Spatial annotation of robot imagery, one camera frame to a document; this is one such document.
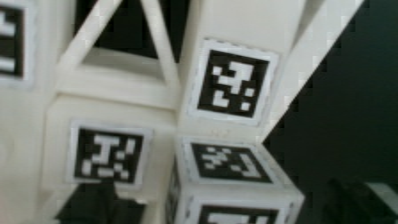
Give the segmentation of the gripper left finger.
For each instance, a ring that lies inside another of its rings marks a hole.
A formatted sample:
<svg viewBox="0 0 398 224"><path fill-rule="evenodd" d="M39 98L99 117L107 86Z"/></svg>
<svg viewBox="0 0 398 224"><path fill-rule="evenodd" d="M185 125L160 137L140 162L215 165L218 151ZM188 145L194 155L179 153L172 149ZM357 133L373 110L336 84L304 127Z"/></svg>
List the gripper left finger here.
<svg viewBox="0 0 398 224"><path fill-rule="evenodd" d="M146 205L123 199L112 182L78 185L55 215L59 224L140 224Z"/></svg>

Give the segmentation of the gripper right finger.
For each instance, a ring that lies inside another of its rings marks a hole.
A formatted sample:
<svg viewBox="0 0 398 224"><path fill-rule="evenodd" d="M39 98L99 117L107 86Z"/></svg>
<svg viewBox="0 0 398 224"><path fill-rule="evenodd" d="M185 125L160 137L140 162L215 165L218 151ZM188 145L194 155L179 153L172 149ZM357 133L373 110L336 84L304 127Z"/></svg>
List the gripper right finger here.
<svg viewBox="0 0 398 224"><path fill-rule="evenodd" d="M323 224L398 224L398 184L332 179Z"/></svg>

